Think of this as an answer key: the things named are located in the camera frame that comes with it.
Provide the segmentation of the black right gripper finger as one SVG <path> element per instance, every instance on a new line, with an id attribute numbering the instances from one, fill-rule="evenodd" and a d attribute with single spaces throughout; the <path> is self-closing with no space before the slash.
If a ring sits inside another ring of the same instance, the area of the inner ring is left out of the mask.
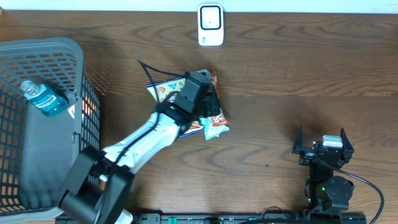
<path id="1" fill-rule="evenodd" d="M 303 151 L 303 126 L 300 126 L 297 139 L 294 141 L 293 153 L 301 153 Z"/>
<path id="2" fill-rule="evenodd" d="M 343 143 L 344 154 L 346 156 L 351 156 L 354 153 L 354 148 L 353 148 L 352 144 L 350 143 L 350 141 L 348 140 L 348 137 L 346 135 L 344 128 L 341 128 L 340 137 L 341 137 L 341 140 Z"/>

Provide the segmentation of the white barcode scanner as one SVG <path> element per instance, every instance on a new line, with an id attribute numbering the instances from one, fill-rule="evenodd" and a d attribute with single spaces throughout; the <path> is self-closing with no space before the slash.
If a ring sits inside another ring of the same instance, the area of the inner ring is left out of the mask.
<path id="1" fill-rule="evenodd" d="M 223 7 L 218 3 L 201 4 L 197 10 L 198 43 L 219 46 L 224 42 Z"/>

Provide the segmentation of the orange chocolate bar wrapper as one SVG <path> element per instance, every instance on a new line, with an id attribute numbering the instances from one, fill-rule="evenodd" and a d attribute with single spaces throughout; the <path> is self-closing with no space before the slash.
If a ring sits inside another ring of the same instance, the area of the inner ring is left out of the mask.
<path id="1" fill-rule="evenodd" d="M 212 82 L 212 84 L 215 86 L 215 90 L 216 90 L 217 97 L 220 98 L 220 95 L 219 95 L 219 88 L 218 88 L 217 81 L 218 81 L 218 79 L 217 79 L 217 73 L 216 73 L 216 72 L 212 72 L 212 73 L 211 73 L 211 82 Z M 221 108 L 220 108 L 220 113 L 219 113 L 219 115 L 212 116 L 212 117 L 210 118 L 210 121 L 211 121 L 211 123 L 213 124 L 214 127 L 218 127 L 218 126 L 222 126 L 222 125 L 224 125 L 224 126 L 228 126 L 228 125 L 229 125 L 229 124 L 228 124 L 228 121 L 227 121 L 226 118 L 224 117 L 224 114 L 223 114 L 223 111 L 222 111 Z"/>

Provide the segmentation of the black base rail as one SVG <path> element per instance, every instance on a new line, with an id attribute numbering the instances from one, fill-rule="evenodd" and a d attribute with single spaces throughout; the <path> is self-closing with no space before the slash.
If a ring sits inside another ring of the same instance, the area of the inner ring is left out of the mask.
<path id="1" fill-rule="evenodd" d="M 293 213 L 267 212 L 246 215 L 161 215 L 158 213 L 142 213 L 134 215 L 126 221 L 131 224 L 240 224 L 240 223 L 342 223 L 366 224 L 364 215 L 332 215 L 314 214 L 311 219 L 302 218 Z"/>

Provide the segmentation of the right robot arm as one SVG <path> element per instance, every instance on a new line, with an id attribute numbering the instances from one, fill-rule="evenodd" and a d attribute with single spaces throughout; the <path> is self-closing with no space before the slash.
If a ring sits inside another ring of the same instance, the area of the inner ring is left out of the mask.
<path id="1" fill-rule="evenodd" d="M 349 209 L 349 200 L 354 185 L 342 176 L 334 174 L 349 162 L 354 148 L 344 129 L 339 136 L 324 135 L 321 141 L 315 141 L 312 147 L 304 146 L 303 128 L 300 128 L 292 154 L 299 156 L 298 163 L 309 166 L 309 176 L 305 184 L 309 209 L 304 211 L 306 219 L 314 215 L 340 216 Z"/>

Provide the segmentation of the yellow snack bag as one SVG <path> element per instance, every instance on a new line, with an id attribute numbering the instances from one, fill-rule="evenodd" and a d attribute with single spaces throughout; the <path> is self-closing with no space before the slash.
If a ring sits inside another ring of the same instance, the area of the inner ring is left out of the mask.
<path id="1" fill-rule="evenodd" d="M 171 92 L 181 91 L 185 84 L 185 79 L 182 77 L 173 78 L 170 80 L 164 80 L 154 84 L 147 84 L 147 90 L 154 97 L 155 101 L 163 101 Z M 181 138 L 199 133 L 204 130 L 204 125 L 199 121 L 194 121 L 190 128 L 180 135 Z"/>

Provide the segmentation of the grey plastic basket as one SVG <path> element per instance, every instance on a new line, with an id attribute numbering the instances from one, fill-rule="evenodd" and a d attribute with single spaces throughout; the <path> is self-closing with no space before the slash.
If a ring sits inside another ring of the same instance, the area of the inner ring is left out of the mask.
<path id="1" fill-rule="evenodd" d="M 47 117 L 21 90 L 29 80 L 65 96 Z M 58 193 L 79 152 L 100 146 L 100 101 L 83 71 L 83 51 L 64 37 L 1 44 L 1 222 L 61 215 Z"/>

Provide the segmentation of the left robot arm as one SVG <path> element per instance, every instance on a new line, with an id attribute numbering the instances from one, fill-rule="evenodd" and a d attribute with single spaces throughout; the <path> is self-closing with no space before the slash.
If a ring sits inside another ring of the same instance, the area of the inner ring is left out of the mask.
<path id="1" fill-rule="evenodd" d="M 62 185 L 58 207 L 80 223 L 132 223 L 124 206 L 134 176 L 192 123 L 219 114 L 218 93 L 208 70 L 187 72 L 174 98 L 159 102 L 150 118 L 122 141 L 101 151 L 85 147 Z"/>

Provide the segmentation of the teal small snack packet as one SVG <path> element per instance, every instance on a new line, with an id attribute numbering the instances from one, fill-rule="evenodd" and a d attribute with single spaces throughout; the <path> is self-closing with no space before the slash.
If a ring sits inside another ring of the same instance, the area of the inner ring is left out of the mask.
<path id="1" fill-rule="evenodd" d="M 214 127 L 213 124 L 210 121 L 211 117 L 208 118 L 200 118 L 200 123 L 204 125 L 204 132 L 205 132 L 205 139 L 208 141 L 212 138 L 219 137 L 221 133 L 225 131 L 229 131 L 229 125 L 228 126 L 218 126 Z"/>

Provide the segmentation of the blue mouthwash bottle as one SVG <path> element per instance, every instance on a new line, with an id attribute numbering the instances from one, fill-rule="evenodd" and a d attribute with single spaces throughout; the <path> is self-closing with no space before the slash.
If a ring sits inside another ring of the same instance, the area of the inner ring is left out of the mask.
<path id="1" fill-rule="evenodd" d="M 68 108 L 68 100 L 45 84 L 26 80 L 22 82 L 21 90 L 28 102 L 45 116 L 55 116 Z"/>

